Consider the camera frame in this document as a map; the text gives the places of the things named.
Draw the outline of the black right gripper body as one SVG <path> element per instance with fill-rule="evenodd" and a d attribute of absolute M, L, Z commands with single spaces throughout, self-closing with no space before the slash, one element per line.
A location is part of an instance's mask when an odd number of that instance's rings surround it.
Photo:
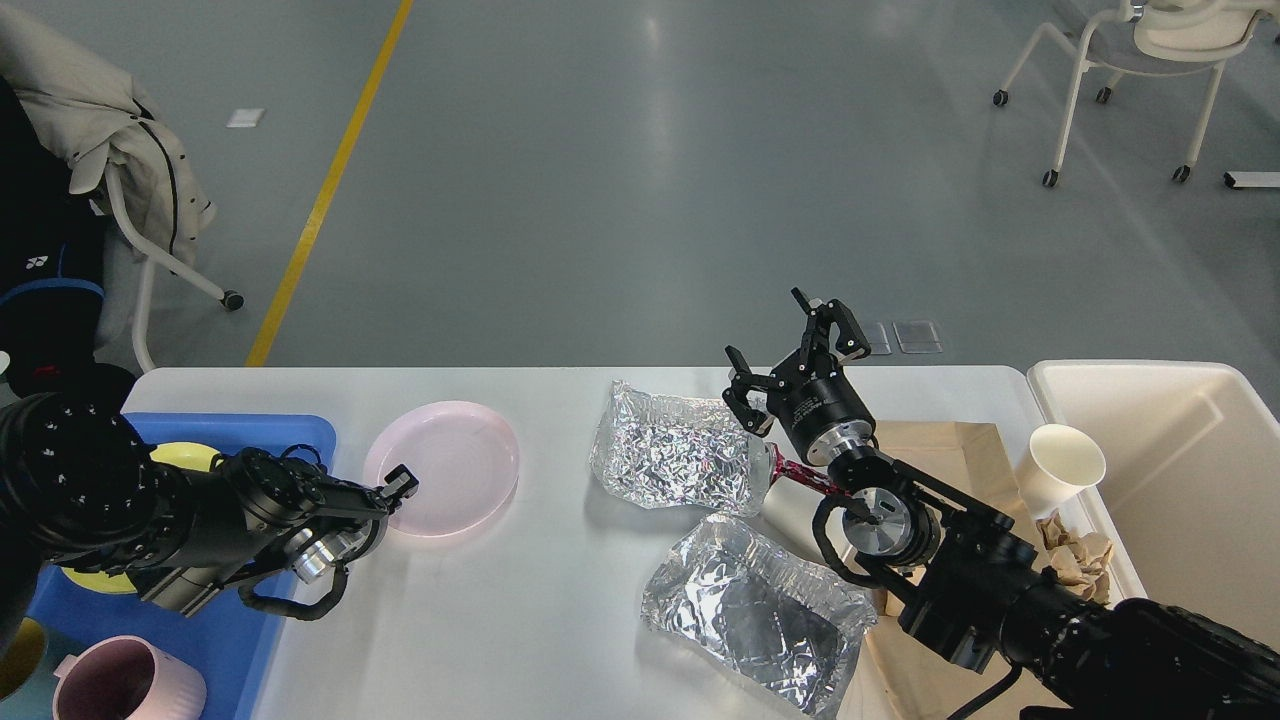
<path fill-rule="evenodd" d="M 876 419 L 845 375 L 818 377 L 783 391 L 774 400 L 774 415 L 792 447 L 814 468 L 876 436 Z"/>

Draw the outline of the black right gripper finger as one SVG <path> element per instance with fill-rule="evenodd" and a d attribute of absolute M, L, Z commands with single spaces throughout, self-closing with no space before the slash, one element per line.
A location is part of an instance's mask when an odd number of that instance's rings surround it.
<path fill-rule="evenodd" d="M 845 365 L 870 356 L 870 341 L 852 311 L 838 299 L 824 301 L 792 290 L 792 297 L 806 314 L 806 325 L 794 354 L 800 377 L 832 377 Z"/>
<path fill-rule="evenodd" d="M 724 404 L 745 432 L 765 438 L 771 433 L 776 416 L 767 409 L 751 405 L 751 396 L 758 393 L 765 401 L 782 398 L 790 392 L 791 384 L 774 375 L 755 373 L 736 347 L 726 347 L 724 354 L 731 365 L 730 386 L 724 389 Z"/>

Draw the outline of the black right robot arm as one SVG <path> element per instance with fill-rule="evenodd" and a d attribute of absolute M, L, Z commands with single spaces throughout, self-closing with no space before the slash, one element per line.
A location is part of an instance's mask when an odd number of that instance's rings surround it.
<path fill-rule="evenodd" d="M 806 316 L 796 350 L 765 374 L 736 347 L 722 397 L 749 433 L 783 427 L 809 471 L 823 469 L 812 534 L 822 561 L 904 605 L 899 626 L 974 673 L 995 655 L 1007 674 L 955 712 L 965 719 L 1023 673 L 1061 701 L 1024 719 L 1275 719 L 1277 653 L 1185 609 L 1070 592 L 1012 519 L 882 452 L 876 419 L 844 374 L 870 345 L 837 299 L 792 296 Z"/>

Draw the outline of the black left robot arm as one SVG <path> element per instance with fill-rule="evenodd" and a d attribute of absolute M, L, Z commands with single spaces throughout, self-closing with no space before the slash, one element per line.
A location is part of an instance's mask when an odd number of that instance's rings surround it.
<path fill-rule="evenodd" d="M 142 601 L 187 618 L 233 589 L 255 611 L 317 620 L 419 488 L 404 465 L 376 487 L 330 477 L 298 446 L 220 454 L 205 470 L 152 451 L 86 398 L 46 393 L 4 407 L 4 647 L 50 565 L 125 575 Z"/>

